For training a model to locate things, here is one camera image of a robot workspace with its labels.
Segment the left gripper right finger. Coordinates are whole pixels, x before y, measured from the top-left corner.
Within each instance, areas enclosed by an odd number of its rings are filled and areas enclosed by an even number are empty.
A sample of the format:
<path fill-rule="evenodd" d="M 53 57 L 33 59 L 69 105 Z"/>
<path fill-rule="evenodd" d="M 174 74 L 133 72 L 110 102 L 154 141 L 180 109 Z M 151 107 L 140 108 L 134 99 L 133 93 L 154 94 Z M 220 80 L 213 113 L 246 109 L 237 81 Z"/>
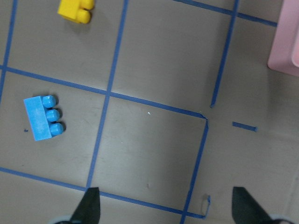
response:
<path fill-rule="evenodd" d="M 232 218 L 236 224 L 275 222 L 244 187 L 233 187 Z"/>

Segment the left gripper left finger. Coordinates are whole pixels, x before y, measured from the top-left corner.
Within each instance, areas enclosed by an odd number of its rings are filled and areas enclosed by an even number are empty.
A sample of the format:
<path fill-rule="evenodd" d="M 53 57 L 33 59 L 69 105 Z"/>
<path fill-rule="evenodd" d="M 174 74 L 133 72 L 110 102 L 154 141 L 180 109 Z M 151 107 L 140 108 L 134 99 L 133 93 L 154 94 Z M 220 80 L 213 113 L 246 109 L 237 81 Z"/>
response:
<path fill-rule="evenodd" d="M 70 224 L 98 224 L 100 222 L 100 190 L 88 188 L 71 216 Z"/>

